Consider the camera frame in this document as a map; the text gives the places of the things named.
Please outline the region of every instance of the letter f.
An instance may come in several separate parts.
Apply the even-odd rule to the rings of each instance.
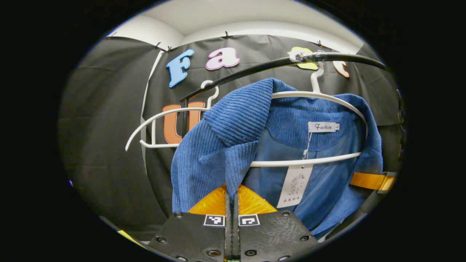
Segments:
[[[174,87],[177,83],[181,82],[181,80],[188,76],[188,73],[183,72],[181,69],[189,68],[189,58],[186,56],[192,56],[192,54],[194,54],[194,50],[188,49],[175,59],[168,62],[167,67],[170,70],[170,83],[168,86],[170,88]]]

